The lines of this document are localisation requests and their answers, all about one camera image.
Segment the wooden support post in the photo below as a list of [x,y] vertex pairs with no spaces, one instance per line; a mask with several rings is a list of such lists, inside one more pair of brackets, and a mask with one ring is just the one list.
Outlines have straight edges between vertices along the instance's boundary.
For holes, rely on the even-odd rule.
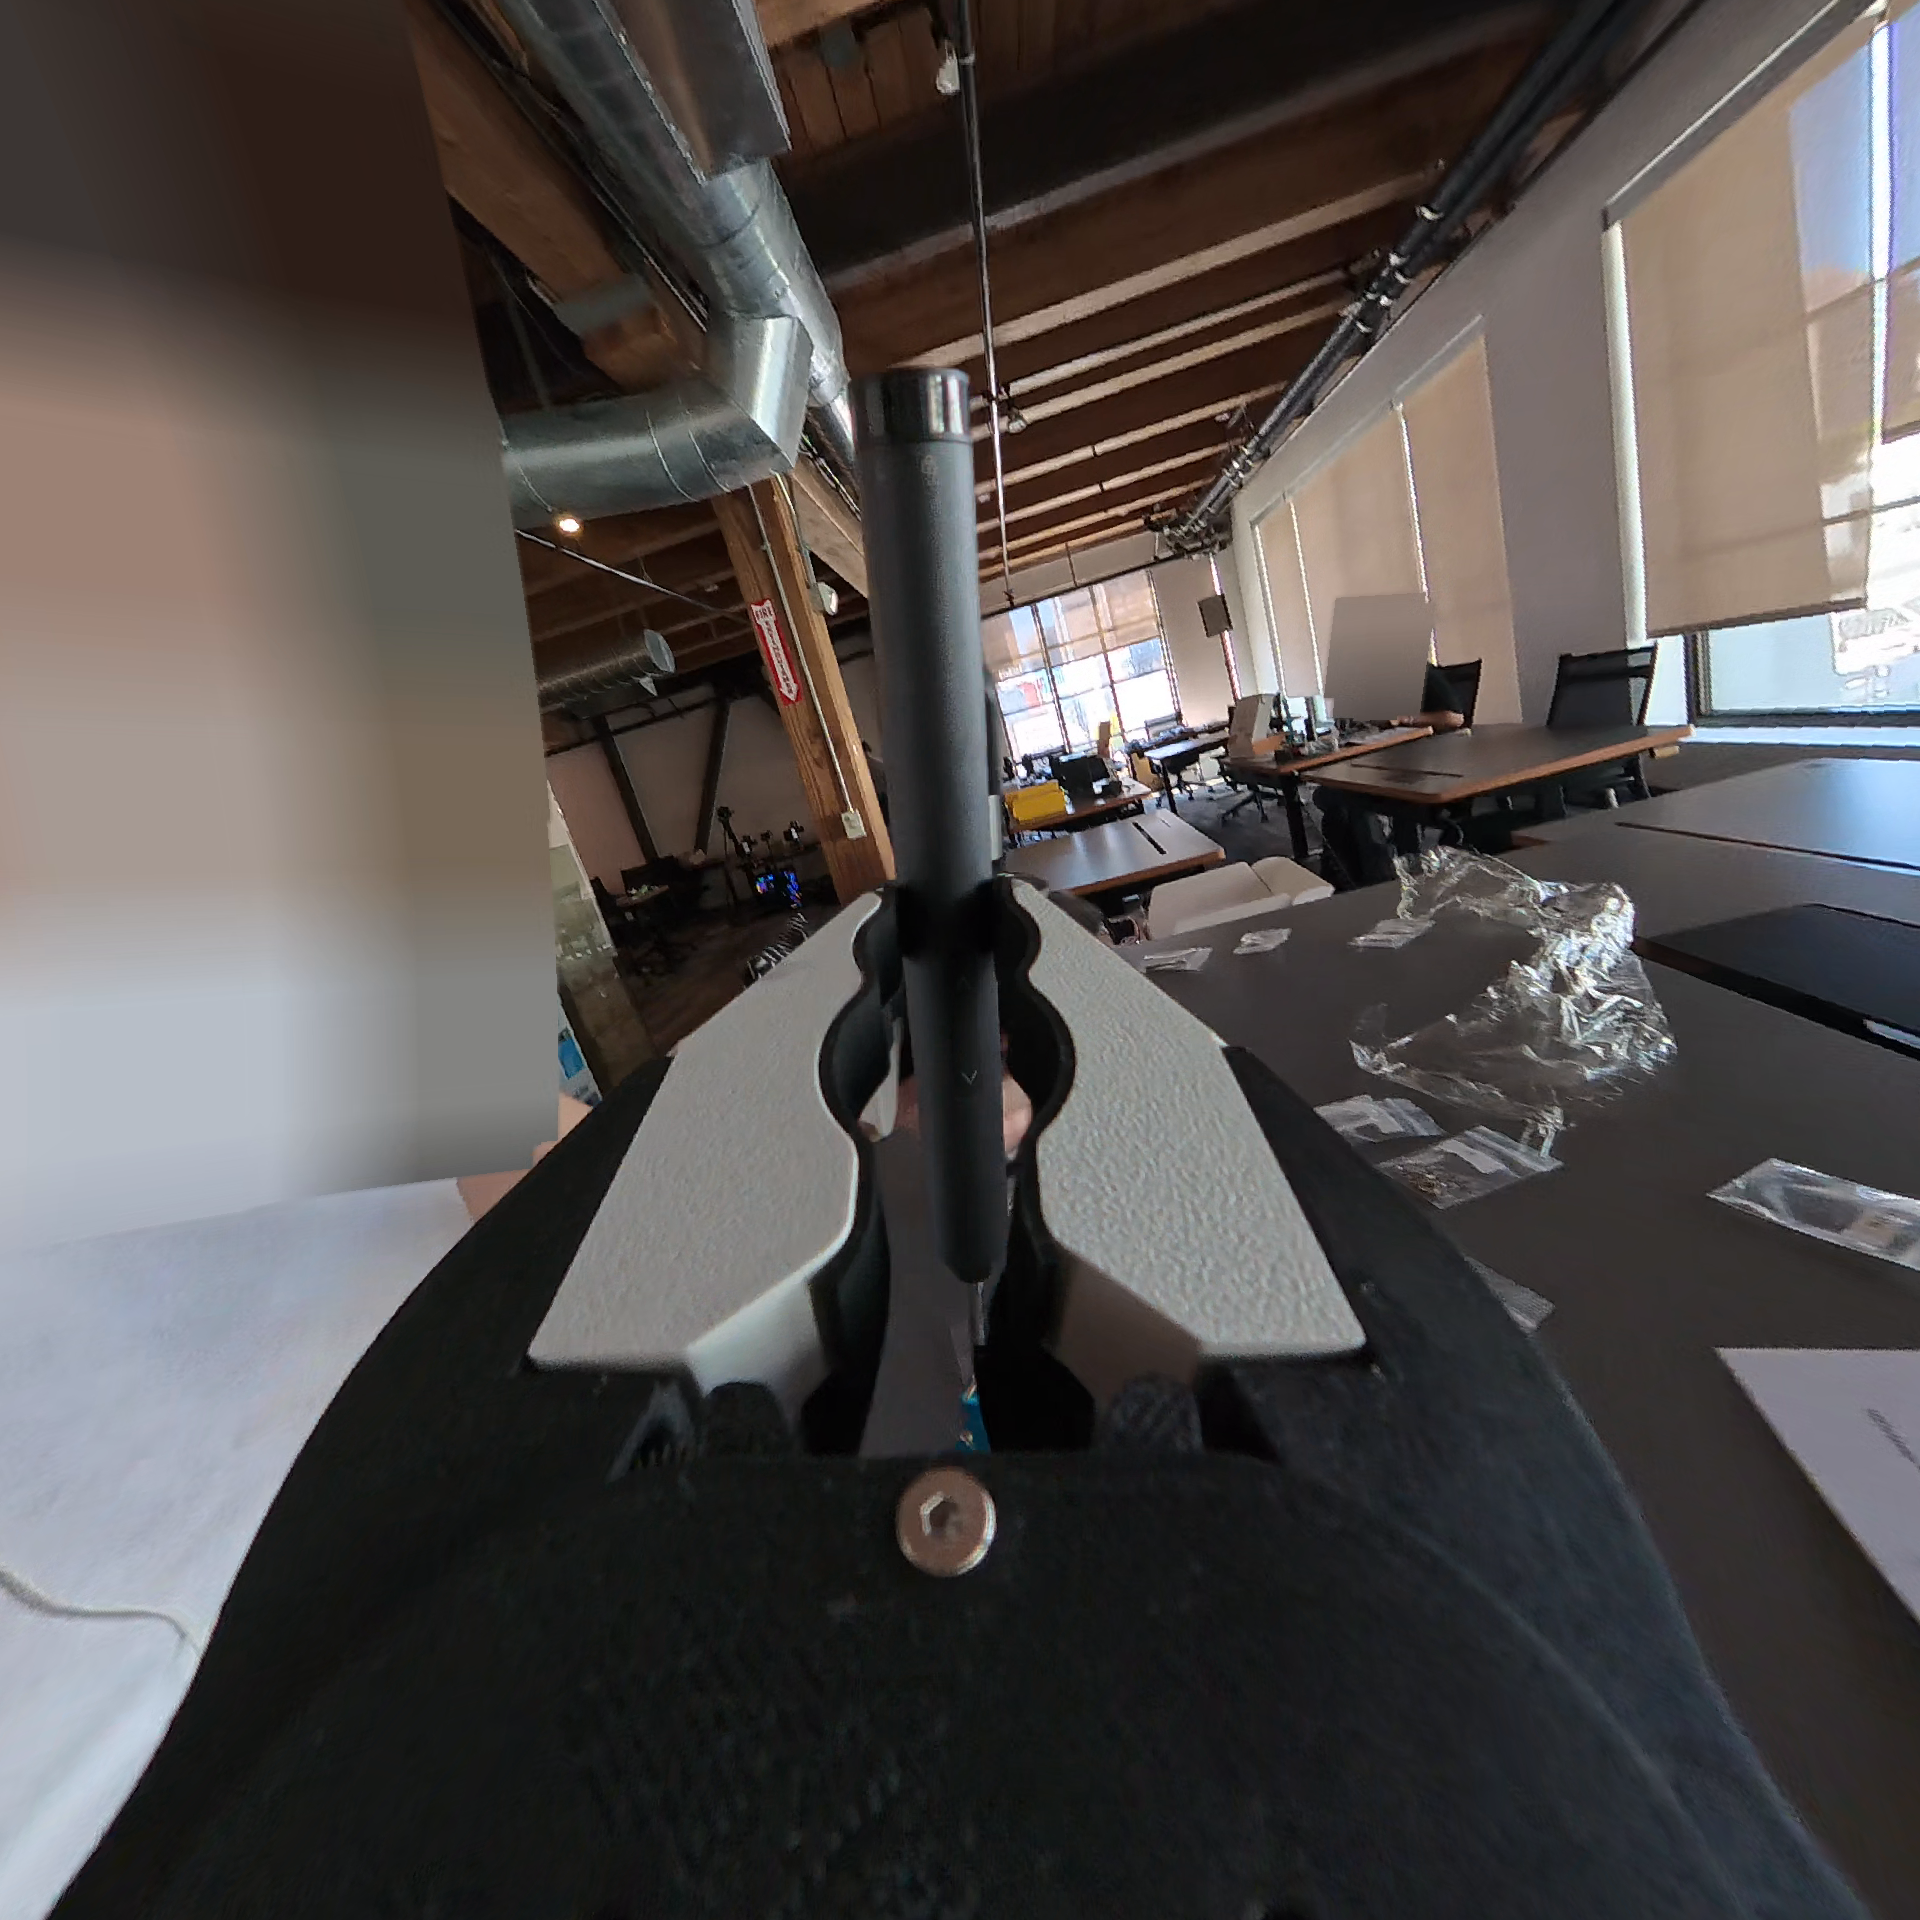
[[799,661],[802,699],[783,706],[776,698],[776,706],[801,770],[833,889],[839,904],[849,906],[894,880],[896,854],[826,613],[812,594],[795,515],[776,478],[716,499],[713,512],[747,618],[751,601],[774,598]]

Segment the clear crumpled plastic wrap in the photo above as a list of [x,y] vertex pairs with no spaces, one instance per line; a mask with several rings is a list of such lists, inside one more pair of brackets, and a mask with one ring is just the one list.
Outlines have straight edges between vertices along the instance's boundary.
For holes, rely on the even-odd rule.
[[1473,1114],[1552,1134],[1675,1061],[1668,1018],[1634,953],[1640,910],[1615,880],[1538,880],[1467,849],[1400,854],[1395,929],[1478,918],[1527,952],[1451,1014],[1404,1036],[1370,1005],[1352,1034],[1363,1073]]

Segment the white upright panel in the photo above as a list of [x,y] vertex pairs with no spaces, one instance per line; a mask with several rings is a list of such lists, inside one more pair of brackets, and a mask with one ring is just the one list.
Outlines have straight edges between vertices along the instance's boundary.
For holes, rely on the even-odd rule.
[[1419,593],[1342,594],[1330,610],[1327,698],[1337,722],[1386,725],[1427,709],[1431,603]]

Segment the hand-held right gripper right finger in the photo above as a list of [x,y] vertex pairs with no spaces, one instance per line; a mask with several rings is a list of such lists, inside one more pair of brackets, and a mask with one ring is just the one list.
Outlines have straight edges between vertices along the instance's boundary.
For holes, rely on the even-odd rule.
[[998,884],[1016,1153],[987,1387],[1346,1361],[1361,1318],[1226,1045],[1035,884]]

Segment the long brown background desk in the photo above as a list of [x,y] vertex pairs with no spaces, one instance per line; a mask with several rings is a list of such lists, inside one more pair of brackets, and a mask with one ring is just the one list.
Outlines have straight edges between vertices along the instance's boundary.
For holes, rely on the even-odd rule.
[[1318,761],[1304,777],[1364,808],[1439,816],[1479,798],[1561,784],[1590,768],[1627,765],[1679,748],[1692,731],[1690,725],[1474,728]]

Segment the large beige roller blind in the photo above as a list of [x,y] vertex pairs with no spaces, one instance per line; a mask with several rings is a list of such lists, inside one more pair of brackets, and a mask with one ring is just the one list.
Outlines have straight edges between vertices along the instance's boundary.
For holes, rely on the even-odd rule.
[[1874,450],[1864,65],[1756,107],[1620,220],[1654,635],[1857,608]]

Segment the brown background desk with slot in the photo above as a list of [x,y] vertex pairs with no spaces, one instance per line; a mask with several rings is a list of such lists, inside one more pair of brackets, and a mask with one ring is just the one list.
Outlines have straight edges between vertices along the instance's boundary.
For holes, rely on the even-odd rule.
[[1224,861],[1224,846],[1160,810],[1011,849],[1004,869],[1056,893],[1124,897]]

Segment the silver ventilation duct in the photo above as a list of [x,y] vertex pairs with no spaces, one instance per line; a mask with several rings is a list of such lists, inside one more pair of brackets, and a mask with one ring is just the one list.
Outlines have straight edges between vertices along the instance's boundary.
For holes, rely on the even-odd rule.
[[808,427],[854,469],[844,336],[774,170],[788,130],[758,6],[506,12],[614,171],[616,204],[704,297],[696,370],[500,427],[515,525],[745,489],[788,474]]

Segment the large paned window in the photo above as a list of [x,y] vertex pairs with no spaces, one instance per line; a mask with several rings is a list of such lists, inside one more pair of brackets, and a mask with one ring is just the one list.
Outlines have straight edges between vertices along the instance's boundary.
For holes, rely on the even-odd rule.
[[1143,572],[986,616],[983,654],[1016,758],[1143,741],[1179,717],[1161,608]]

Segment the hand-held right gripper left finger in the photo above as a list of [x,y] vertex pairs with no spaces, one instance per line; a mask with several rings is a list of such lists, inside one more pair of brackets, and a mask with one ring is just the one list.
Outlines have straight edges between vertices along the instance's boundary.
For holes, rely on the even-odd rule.
[[870,1387],[890,1308],[894,901],[865,893],[689,1038],[532,1337],[540,1369]]

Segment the dark grey screwdriver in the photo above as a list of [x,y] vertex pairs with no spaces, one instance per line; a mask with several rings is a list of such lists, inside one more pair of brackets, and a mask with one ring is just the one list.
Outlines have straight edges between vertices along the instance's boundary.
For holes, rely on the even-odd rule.
[[856,385],[856,462],[880,673],[880,757],[905,1034],[937,1258],[968,1293],[977,1382],[1009,1234],[998,836],[978,645],[969,381],[891,368]]

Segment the dark desk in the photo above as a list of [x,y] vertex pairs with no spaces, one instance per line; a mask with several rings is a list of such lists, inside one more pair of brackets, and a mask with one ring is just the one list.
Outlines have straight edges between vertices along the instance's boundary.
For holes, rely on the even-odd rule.
[[[1666,934],[1825,904],[1916,923],[1916,872],[1587,824],[1512,854],[1552,880],[1620,882]],[[1283,948],[1150,973],[1310,1107],[1377,1082],[1352,1041],[1396,1038],[1492,982],[1515,931],[1446,914],[1404,952],[1361,952],[1395,886],[1288,914]],[[1675,1058],[1551,1148],[1559,1171],[1436,1217],[1552,1302],[1544,1344],[1647,1510],[1735,1715],[1874,1916],[1916,1916],[1916,1620],[1722,1364],[1740,1352],[1916,1352],[1916,1276],[1743,1217],[1712,1192],[1783,1158],[1916,1196],[1916,1061],[1649,968]]]

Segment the black ceiling pipes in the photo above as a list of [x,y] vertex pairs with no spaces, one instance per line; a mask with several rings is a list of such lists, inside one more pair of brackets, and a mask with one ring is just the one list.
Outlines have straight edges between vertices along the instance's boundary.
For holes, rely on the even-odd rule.
[[1344,368],[1361,362],[1388,332],[1412,283],[1433,266],[1451,233],[1489,202],[1500,179],[1524,154],[1566,98],[1598,69],[1649,12],[1649,3],[1582,3],[1520,70],[1503,104],[1459,161],[1412,211],[1404,235],[1384,251],[1379,267],[1344,308],[1330,336],[1240,443],[1216,481],[1179,520],[1156,525],[1172,553],[1211,549],[1233,515],[1233,504],[1257,469],[1280,448],[1288,433],[1305,420]]

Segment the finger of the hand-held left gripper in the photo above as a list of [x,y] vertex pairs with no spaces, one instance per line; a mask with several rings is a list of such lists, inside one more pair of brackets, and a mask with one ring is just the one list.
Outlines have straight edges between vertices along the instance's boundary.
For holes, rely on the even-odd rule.
[[936,1456],[963,1444],[968,1296],[937,1258],[916,1192],[888,1192],[888,1326],[862,1456]]

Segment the white cardboard box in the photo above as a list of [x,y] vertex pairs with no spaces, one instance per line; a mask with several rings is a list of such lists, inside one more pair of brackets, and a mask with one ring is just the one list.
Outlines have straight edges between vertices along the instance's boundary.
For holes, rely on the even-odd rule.
[[1160,941],[1184,931],[1244,922],[1268,908],[1323,901],[1332,891],[1330,882],[1284,854],[1220,864],[1160,884],[1147,901],[1146,937]]

